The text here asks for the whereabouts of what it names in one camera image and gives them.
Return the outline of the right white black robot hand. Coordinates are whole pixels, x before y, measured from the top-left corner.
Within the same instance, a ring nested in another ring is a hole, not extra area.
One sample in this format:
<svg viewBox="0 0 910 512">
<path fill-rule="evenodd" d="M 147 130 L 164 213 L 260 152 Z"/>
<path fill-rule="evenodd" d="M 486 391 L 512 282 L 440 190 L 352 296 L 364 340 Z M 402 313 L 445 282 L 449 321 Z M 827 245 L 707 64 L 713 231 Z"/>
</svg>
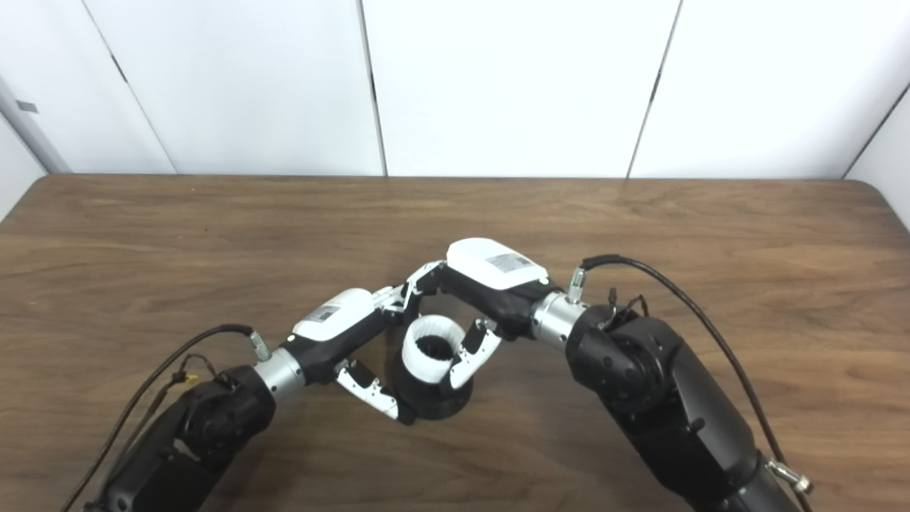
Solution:
<svg viewBox="0 0 910 512">
<path fill-rule="evenodd" d="M 582 292 L 587 272 L 577 268 L 563 289 L 529 257 L 495 240 L 453 242 L 444 260 L 423 265 L 403 288 L 406 324 L 416 320 L 422 299 L 449 294 L 482 317 L 453 348 L 451 367 L 439 381 L 453 395 L 487 363 L 501 341 L 526 338 L 565 352 L 573 328 L 587 309 Z"/>
</svg>

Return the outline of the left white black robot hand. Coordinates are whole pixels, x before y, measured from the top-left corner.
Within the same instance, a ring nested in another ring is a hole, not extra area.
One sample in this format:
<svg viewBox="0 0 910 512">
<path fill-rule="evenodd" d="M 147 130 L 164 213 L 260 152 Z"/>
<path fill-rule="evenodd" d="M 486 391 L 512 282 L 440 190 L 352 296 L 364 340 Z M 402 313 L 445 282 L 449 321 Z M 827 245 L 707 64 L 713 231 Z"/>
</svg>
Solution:
<svg viewBox="0 0 910 512">
<path fill-rule="evenodd" d="M 296 323 L 286 340 L 253 368 L 276 404 L 308 385 L 337 383 L 381 414 L 412 425 L 416 416 L 363 363 L 350 359 L 403 315 L 401 286 L 345 289 Z"/>
</svg>

